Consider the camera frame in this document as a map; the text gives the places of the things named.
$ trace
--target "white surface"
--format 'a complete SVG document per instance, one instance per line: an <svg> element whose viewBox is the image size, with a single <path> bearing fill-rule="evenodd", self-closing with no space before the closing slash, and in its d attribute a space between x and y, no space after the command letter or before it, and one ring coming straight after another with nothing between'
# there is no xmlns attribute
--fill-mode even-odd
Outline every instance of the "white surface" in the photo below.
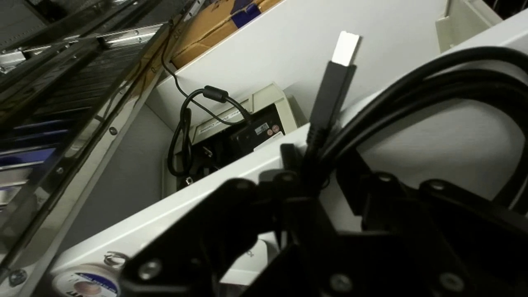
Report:
<svg viewBox="0 0 528 297"><path fill-rule="evenodd" d="M351 35L348 31L341 31L340 38L336 40L331 61L335 64L349 66L353 54L356 53L359 45L359 36Z"/></svg>
<svg viewBox="0 0 528 297"><path fill-rule="evenodd" d="M430 0L283 0L176 74L186 92L213 84L234 99L275 82L307 119L340 31L361 36L351 104L439 53L435 10ZM170 78L156 92L153 109L171 122L183 97Z"/></svg>

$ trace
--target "cardboard box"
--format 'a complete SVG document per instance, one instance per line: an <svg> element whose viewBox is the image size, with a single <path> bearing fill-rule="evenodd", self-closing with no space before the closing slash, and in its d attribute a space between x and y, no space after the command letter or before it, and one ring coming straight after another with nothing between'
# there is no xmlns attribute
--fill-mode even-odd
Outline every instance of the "cardboard box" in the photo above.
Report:
<svg viewBox="0 0 528 297"><path fill-rule="evenodd" d="M176 68L184 66L279 2L280 0L216 0L199 12L189 25L175 51L173 64Z"/></svg>

